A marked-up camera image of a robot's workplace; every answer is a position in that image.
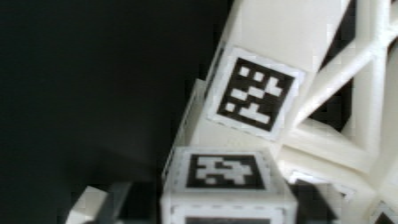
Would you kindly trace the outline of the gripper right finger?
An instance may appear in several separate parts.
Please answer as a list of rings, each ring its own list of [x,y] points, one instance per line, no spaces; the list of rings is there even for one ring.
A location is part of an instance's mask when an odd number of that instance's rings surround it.
[[[298,202],[295,224],[343,224],[346,201],[336,187],[297,180],[290,189]]]

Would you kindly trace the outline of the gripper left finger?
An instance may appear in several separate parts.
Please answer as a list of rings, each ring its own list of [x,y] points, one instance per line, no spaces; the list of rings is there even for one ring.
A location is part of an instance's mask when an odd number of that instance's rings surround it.
[[[119,218],[130,182],[114,183],[107,190],[87,186],[69,210],[64,224],[124,224]]]

